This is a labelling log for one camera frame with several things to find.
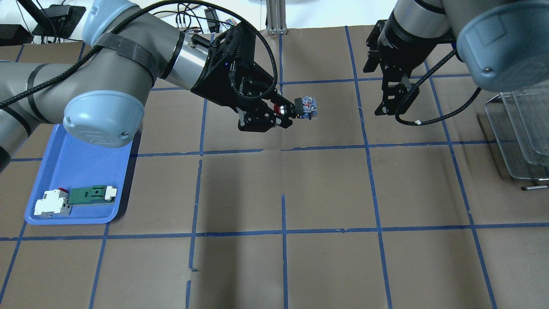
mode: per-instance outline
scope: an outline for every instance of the white wall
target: white wall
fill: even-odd
[[[146,7],[156,0],[134,0],[141,7]],[[256,28],[265,28],[266,19],[266,1],[265,0],[210,0],[211,3],[226,7],[237,14],[246,18]],[[44,8],[51,4],[60,4],[61,0],[40,0]],[[79,5],[89,8],[93,0],[67,0],[65,4]],[[371,25],[378,19],[389,17],[396,0],[286,0],[286,19],[288,28],[313,28],[313,27],[336,27],[336,26],[354,26]],[[176,9],[175,5],[163,9]],[[36,22],[21,7],[23,17],[30,30],[36,27]],[[204,10],[198,9],[196,13],[204,16]],[[219,13],[219,18],[225,20],[228,15]],[[175,26],[174,17],[165,18],[166,22]],[[81,39],[83,21],[80,22],[72,38]],[[0,23],[2,24],[21,24],[23,18],[19,13],[15,0],[0,0]],[[202,23],[204,29],[207,29],[206,22]]]

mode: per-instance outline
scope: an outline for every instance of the black strap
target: black strap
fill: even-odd
[[[4,107],[4,111],[5,111],[6,113],[10,114],[10,116],[12,116],[13,118],[15,118],[17,121],[19,121],[19,123],[25,128],[25,131],[27,131],[28,136],[29,136],[29,137],[31,136],[31,133],[32,133],[31,126],[29,125],[29,123],[27,122],[27,120],[25,120],[25,118],[23,118],[23,116],[21,116],[21,115],[18,114],[16,111],[14,111],[13,109],[11,109],[9,106]]]
[[[439,8],[437,6],[434,6],[432,4],[429,4],[425,2],[424,0],[415,0],[417,4],[419,4],[420,7],[429,10],[433,13],[446,15],[446,11],[443,8]]]
[[[171,73],[171,70],[173,69],[173,66],[175,65],[175,61],[179,57],[179,53],[181,52],[181,48],[183,48],[183,43],[185,41],[185,32],[181,31],[179,33],[179,38],[177,39],[177,44],[175,45],[175,49],[173,50],[172,57],[170,61],[168,62],[166,69],[164,69],[164,72],[160,76],[162,79],[166,79]]]
[[[106,32],[97,40],[96,45],[113,49],[122,57],[128,58],[149,71],[153,84],[158,77],[158,61],[143,46],[133,42],[129,38]]]
[[[36,78],[36,75],[46,65],[48,65],[48,63],[41,64],[32,71],[31,75],[29,76],[29,80],[27,81],[27,90],[34,87],[34,79]],[[34,101],[34,95],[29,95],[27,98],[29,99],[29,105],[31,106],[31,110],[34,112],[34,114],[37,115],[38,118],[40,118],[43,122],[53,124],[48,119],[46,119],[46,117],[44,117],[44,115],[42,115],[42,113],[38,110],[36,102]]]
[[[2,172],[11,161],[12,157],[2,146],[0,146],[0,172]]]

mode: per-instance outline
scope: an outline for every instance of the light blue robot joint cap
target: light blue robot joint cap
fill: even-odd
[[[105,29],[125,10],[138,6],[128,0],[95,0],[84,24],[82,38],[94,46]]]
[[[549,79],[549,1],[520,1],[475,17],[457,50],[482,89],[513,91]]]
[[[63,126],[75,138],[108,148],[130,143],[145,115],[141,101],[126,93],[97,90],[73,98]]]

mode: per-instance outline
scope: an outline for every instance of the robotic arm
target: robotic arm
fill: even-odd
[[[158,7],[170,2],[177,3]],[[96,0],[83,33],[94,47],[73,66],[0,63],[0,172],[41,123],[63,123],[72,136],[91,144],[127,145],[158,77],[231,108],[242,131],[292,125],[299,107],[277,93],[272,51],[248,22],[240,18],[210,43],[145,12],[155,5],[141,10],[127,0]],[[256,36],[268,49],[274,77],[254,62]],[[45,87],[29,95],[42,83]]]
[[[375,114],[408,110],[419,94],[410,82],[412,70],[437,44],[453,45],[480,88],[503,92],[549,78],[548,38],[547,0],[398,0],[366,43],[363,71],[379,65],[383,72],[383,99]]]

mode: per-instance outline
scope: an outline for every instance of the green electrical component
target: green electrical component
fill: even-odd
[[[69,204],[105,204],[114,202],[116,188],[112,186],[95,185],[92,187],[82,187],[70,190]]]

